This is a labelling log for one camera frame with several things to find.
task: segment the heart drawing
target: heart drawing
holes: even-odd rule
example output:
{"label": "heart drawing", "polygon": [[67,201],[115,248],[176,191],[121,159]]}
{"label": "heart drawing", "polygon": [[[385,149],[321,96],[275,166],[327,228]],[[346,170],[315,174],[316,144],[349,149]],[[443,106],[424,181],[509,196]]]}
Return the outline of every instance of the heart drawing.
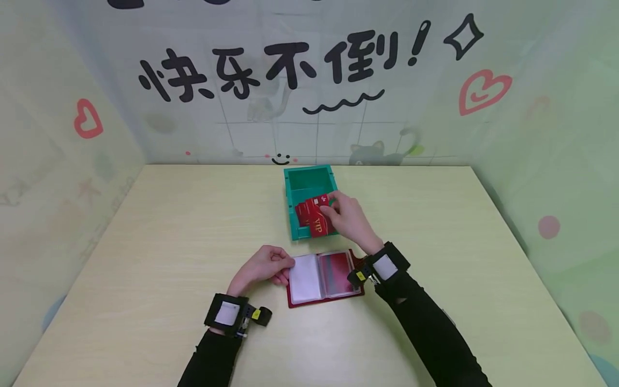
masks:
{"label": "heart drawing", "polygon": [[[95,127],[88,130],[84,130],[84,128],[82,128],[82,125],[88,120],[86,110],[88,110],[93,120],[95,120]],[[73,128],[75,128],[78,135],[83,139],[95,138],[99,134],[103,133],[103,125],[101,124],[101,119],[99,118],[97,109],[95,109],[92,103],[86,98],[82,98],[77,101],[77,117],[75,118],[75,121],[73,121]]]}
{"label": "heart drawing", "polygon": [[[488,99],[489,97],[488,94],[483,94],[481,96],[478,96],[477,93],[473,92],[470,95],[470,100],[471,102],[479,103],[479,105],[473,106],[472,108],[467,108],[466,102],[467,102],[467,96],[469,95],[469,87],[477,78],[483,78],[482,91],[488,90],[490,87],[496,84],[503,84],[503,89],[499,92],[499,94],[495,95],[491,99]],[[512,77],[507,76],[507,75],[497,76],[495,78],[494,74],[492,74],[492,71],[488,69],[478,71],[475,74],[471,75],[466,80],[466,82],[464,82],[464,85],[462,85],[462,88],[460,89],[460,115],[461,116],[469,115],[471,113],[475,113],[477,110],[487,108],[499,102],[499,100],[503,98],[503,96],[507,93],[507,91],[511,87],[512,81],[513,81]]]}

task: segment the green plastic box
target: green plastic box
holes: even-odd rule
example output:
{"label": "green plastic box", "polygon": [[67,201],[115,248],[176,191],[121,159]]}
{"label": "green plastic box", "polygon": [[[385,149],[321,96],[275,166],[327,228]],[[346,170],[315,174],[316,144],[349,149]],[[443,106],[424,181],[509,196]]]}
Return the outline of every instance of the green plastic box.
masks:
{"label": "green plastic box", "polygon": [[286,200],[290,218],[290,237],[292,240],[311,238],[310,228],[299,227],[295,207],[307,199],[337,190],[335,178],[330,165],[284,169],[286,182]]}

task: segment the wall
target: wall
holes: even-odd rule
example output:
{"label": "wall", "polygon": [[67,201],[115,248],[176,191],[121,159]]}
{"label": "wall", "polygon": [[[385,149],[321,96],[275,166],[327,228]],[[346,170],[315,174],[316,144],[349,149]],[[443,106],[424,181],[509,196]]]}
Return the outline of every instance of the wall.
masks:
{"label": "wall", "polygon": [[619,383],[613,2],[48,1],[150,162],[472,164]]}
{"label": "wall", "polygon": [[144,156],[49,10],[0,2],[0,386],[62,304]]}
{"label": "wall", "polygon": [[528,108],[496,111],[472,161],[609,386],[619,386],[617,17],[606,4],[570,39],[560,66],[515,96]]}

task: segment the red card holder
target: red card holder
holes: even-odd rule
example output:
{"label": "red card holder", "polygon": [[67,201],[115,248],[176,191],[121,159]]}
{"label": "red card holder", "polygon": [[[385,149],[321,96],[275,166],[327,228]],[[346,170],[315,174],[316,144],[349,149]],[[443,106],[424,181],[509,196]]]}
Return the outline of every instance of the red card holder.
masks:
{"label": "red card holder", "polygon": [[286,287],[288,307],[342,300],[365,294],[363,286],[354,289],[347,276],[359,268],[362,259],[352,250],[295,257],[297,264],[290,270]]}

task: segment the right hand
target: right hand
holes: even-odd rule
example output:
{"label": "right hand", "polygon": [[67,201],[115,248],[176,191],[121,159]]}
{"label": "right hand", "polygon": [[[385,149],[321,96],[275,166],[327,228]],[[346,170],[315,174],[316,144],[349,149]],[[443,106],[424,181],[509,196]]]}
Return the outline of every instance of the right hand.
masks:
{"label": "right hand", "polygon": [[320,211],[331,219],[333,227],[343,237],[358,244],[366,254],[379,252],[384,243],[372,230],[359,202],[340,191],[333,191],[328,196],[329,201],[334,202],[331,207],[321,206]]}

